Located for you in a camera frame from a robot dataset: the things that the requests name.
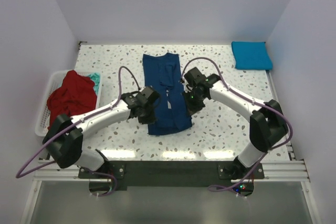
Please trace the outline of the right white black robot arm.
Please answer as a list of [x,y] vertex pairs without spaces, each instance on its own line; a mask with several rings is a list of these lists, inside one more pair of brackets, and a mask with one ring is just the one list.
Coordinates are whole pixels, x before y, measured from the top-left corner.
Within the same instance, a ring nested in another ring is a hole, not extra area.
[[189,70],[184,80],[188,91],[182,95],[189,115],[199,112],[205,107],[204,100],[209,99],[228,106],[249,123],[249,143],[223,168],[229,178],[246,178],[258,160],[288,134],[288,124],[276,100],[255,99],[225,84],[217,74],[202,74],[197,67]]

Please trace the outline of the red t shirt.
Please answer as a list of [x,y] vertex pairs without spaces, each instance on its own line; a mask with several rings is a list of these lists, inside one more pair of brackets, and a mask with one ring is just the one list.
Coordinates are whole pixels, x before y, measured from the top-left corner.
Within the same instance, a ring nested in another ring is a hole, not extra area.
[[47,100],[49,124],[52,125],[61,114],[71,117],[94,110],[97,103],[95,85],[89,76],[81,76],[74,70],[68,71],[61,86]]

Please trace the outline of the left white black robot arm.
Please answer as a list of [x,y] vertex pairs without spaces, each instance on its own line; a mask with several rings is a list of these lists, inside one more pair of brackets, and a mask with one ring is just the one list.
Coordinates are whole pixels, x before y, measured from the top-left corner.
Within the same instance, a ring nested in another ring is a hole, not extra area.
[[84,114],[71,117],[61,114],[50,126],[43,144],[60,168],[76,165],[103,178],[111,174],[111,165],[100,150],[84,150],[84,140],[111,124],[132,118],[137,118],[140,124],[154,123],[155,106],[160,101],[160,94],[146,86],[121,94],[111,103]]

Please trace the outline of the white plastic laundry basket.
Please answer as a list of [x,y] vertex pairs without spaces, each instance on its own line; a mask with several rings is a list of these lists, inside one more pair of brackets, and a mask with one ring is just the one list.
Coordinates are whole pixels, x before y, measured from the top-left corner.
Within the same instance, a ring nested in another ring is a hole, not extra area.
[[[50,95],[57,89],[60,88],[62,82],[69,70],[61,70],[54,72],[49,81],[47,83],[47,87],[45,89],[43,98],[41,100],[37,121],[35,125],[35,134],[38,137],[45,137],[46,133],[48,132],[49,127],[49,120],[50,120],[50,111],[47,107],[47,100]],[[80,76],[87,77],[87,75],[98,72],[101,75],[100,85],[99,85],[99,93],[96,100],[96,109],[99,107],[100,104],[100,97],[101,97],[101,90],[102,90],[102,72],[99,71],[89,71],[89,70],[76,70],[77,74]]]

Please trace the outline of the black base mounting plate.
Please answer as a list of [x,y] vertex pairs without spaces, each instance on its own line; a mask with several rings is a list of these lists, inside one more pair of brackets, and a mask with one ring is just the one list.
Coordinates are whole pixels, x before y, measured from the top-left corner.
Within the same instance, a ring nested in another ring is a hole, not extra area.
[[254,180],[263,179],[261,163],[242,178],[231,179],[223,171],[232,161],[110,161],[111,174],[91,173],[81,168],[78,177],[89,180],[92,193],[109,193],[130,187],[202,187],[249,195]]

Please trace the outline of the folded light blue t shirt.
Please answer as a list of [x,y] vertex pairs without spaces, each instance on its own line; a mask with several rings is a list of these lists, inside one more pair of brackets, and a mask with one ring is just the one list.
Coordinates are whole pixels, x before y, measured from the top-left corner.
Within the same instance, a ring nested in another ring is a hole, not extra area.
[[233,41],[232,52],[238,70],[272,70],[273,64],[265,42]]

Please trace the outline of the mint green t shirt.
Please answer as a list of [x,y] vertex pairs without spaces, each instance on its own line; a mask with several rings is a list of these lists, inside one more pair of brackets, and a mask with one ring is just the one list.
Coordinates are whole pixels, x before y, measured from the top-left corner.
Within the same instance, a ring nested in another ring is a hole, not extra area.
[[100,73],[94,72],[94,73],[91,73],[91,74],[87,75],[87,77],[90,78],[90,80],[94,83],[93,90],[94,90],[96,96],[98,96],[100,79],[101,79]]

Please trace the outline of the dark blue t shirt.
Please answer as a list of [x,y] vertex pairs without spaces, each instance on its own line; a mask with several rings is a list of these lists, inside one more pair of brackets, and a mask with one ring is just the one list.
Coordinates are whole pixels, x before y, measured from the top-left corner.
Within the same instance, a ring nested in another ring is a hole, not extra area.
[[187,113],[180,83],[181,66],[178,54],[163,56],[143,55],[143,71],[146,86],[160,94],[155,108],[156,121],[148,125],[148,134],[163,136],[175,134],[192,127],[191,116]]

